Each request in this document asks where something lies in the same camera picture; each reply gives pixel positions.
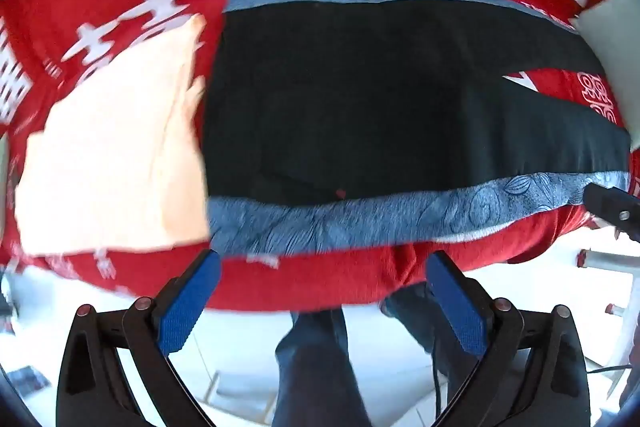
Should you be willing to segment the white metal rack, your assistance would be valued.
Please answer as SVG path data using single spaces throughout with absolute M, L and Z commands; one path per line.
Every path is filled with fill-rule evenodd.
M 603 291 L 608 299 L 604 312 L 626 325 L 634 325 L 639 314 L 639 256 L 583 249 L 576 257 L 576 265 L 604 280 Z

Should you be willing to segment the person legs in dark trousers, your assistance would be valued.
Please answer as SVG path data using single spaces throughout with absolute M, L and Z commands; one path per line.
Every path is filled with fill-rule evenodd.
M 425 283 L 400 288 L 382 301 L 382 310 L 398 320 L 433 357 L 454 395 L 477 358 L 463 351 Z M 293 326 L 276 348 L 279 392 L 275 426 L 369 426 L 348 356 L 343 310 L 294 313 Z

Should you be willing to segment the cream folded cloth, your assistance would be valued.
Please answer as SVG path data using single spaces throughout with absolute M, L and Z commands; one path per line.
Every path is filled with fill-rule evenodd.
M 27 140 L 14 217 L 26 255 L 133 253 L 208 237 L 204 161 L 192 120 L 206 25 L 183 25 L 117 55 L 50 110 Z

